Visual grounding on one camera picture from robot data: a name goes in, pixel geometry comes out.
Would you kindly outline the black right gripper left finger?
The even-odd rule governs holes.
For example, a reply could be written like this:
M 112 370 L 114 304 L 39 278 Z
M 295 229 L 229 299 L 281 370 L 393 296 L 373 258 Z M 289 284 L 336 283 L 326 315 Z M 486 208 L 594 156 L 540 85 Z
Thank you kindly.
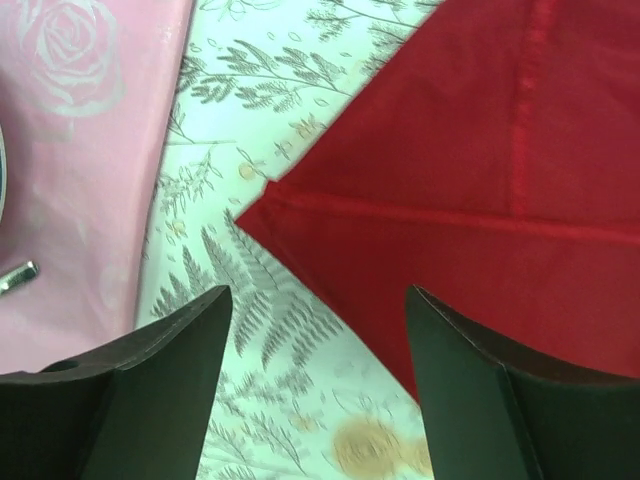
M 195 478 L 231 317 L 217 286 L 94 350 L 2 375 L 2 478 Z

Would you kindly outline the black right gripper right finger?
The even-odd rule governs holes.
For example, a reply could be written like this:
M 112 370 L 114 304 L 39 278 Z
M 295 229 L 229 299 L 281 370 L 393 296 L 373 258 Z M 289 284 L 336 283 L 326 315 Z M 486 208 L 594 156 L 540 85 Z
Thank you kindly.
M 435 478 L 638 478 L 638 380 L 533 350 L 419 287 L 406 325 Z

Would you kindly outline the silver fork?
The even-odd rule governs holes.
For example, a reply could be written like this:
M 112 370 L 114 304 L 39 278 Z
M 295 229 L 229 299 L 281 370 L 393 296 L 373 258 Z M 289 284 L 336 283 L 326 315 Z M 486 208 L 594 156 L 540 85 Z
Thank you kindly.
M 0 295 L 8 294 L 33 281 L 39 275 L 39 266 L 33 261 L 24 262 L 0 277 Z

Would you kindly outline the red cloth napkin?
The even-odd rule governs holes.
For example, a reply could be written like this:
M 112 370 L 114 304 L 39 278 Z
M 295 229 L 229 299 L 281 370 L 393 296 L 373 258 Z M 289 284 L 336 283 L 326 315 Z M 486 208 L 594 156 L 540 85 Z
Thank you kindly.
M 639 4 L 446 1 L 238 226 L 410 393 L 418 285 L 639 373 Z

